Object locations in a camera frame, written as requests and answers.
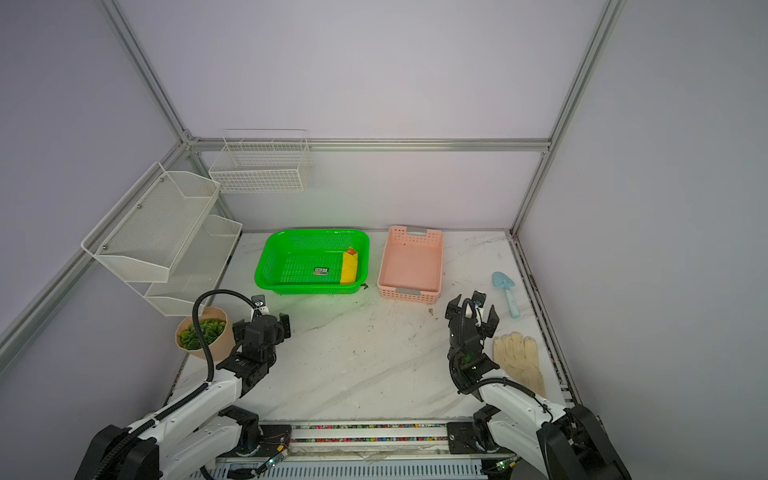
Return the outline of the yellow paper napkin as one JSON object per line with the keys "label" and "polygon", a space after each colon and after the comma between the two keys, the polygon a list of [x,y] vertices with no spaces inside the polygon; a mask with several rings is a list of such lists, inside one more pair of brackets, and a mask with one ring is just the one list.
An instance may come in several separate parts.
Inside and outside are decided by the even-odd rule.
{"label": "yellow paper napkin", "polygon": [[342,253],[342,264],[340,283],[342,285],[350,285],[356,282],[359,265],[359,254],[350,255],[344,251]]}

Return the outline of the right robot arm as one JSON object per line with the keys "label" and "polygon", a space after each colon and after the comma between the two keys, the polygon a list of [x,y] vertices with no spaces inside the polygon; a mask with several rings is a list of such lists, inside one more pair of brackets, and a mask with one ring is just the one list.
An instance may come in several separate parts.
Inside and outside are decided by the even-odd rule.
{"label": "right robot arm", "polygon": [[629,470],[596,416],[582,405],[546,398],[538,344],[519,332],[497,336],[499,317],[486,296],[449,301],[450,378],[482,402],[472,420],[477,449],[506,449],[550,479],[627,479]]}

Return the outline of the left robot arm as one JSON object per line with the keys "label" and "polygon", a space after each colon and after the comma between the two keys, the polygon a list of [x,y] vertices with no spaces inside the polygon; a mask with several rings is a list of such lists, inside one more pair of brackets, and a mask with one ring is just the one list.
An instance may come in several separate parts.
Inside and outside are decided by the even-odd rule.
{"label": "left robot arm", "polygon": [[286,314],[260,315],[236,328],[236,347],[203,381],[170,405],[127,427],[109,425],[92,439],[77,479],[184,479],[223,454],[271,457],[287,449],[288,427],[264,430],[235,402],[276,363],[291,337]]}

